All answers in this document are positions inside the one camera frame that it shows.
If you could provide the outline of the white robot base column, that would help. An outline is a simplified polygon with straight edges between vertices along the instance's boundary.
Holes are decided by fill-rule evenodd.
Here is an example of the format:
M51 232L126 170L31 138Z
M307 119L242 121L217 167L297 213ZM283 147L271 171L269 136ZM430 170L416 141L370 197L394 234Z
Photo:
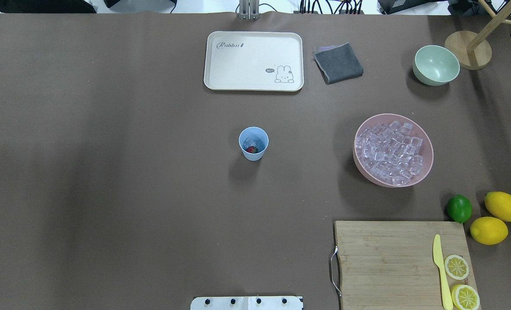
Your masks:
M194 298L191 310L303 310L298 296L207 296Z

